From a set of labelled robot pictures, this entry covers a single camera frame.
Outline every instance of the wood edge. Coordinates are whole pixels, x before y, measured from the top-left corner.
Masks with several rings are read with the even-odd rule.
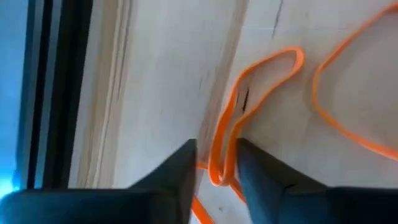
[[[131,7],[130,0],[94,2],[93,11],[99,13],[91,17],[90,34],[99,37],[90,39],[89,35],[87,51],[92,52],[86,55],[70,188],[110,188],[113,184]]]

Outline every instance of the wooden surface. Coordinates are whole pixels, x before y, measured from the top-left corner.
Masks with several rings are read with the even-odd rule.
[[[242,135],[330,186],[397,187],[398,162],[345,139],[310,99],[316,66],[390,0],[133,1],[113,187],[149,173],[188,138],[206,154],[239,72],[271,52],[299,45],[304,70],[278,89]],[[319,99],[350,130],[398,148],[398,15],[383,18],[323,74]],[[292,65],[282,57],[254,72],[248,108]],[[245,206],[207,175],[198,198],[218,223],[248,223]]]
[[[93,3],[69,187],[113,186],[132,4]]]

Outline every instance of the black object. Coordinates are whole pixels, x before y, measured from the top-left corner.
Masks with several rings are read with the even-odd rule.
[[[29,0],[14,176],[21,189],[68,187],[92,4]]]
[[[238,140],[238,170],[255,224],[398,222],[398,190],[325,187],[246,139]]]
[[[196,149],[196,140],[188,140],[128,189],[25,190],[9,195],[0,206],[0,223],[188,223]]]

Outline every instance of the wooden board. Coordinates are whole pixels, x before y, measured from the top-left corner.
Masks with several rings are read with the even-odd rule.
[[[117,141],[107,145],[114,167],[99,171],[107,173],[106,185],[131,185],[188,138],[199,139],[200,157],[205,158],[240,71],[282,47],[299,45],[306,53],[303,71],[272,94],[242,135],[324,184],[397,187],[398,162],[345,139],[320,119],[310,99],[317,65],[343,38],[392,2],[131,2],[126,31],[130,54],[123,59],[125,91],[118,98],[121,103],[111,109],[121,110],[120,126],[113,127],[118,130]],[[362,35],[325,71],[319,92],[321,104],[347,128],[393,148],[398,148],[394,135],[398,131],[397,21],[398,15],[385,17]],[[248,78],[240,91],[245,95],[249,89],[248,108],[290,70],[292,60],[290,55],[281,57]],[[215,189],[206,175],[203,178],[198,198],[205,207],[211,207],[212,200],[221,203],[209,211],[216,221],[249,222],[244,207],[231,206],[238,202],[229,189]],[[226,193],[215,193],[220,190]]]

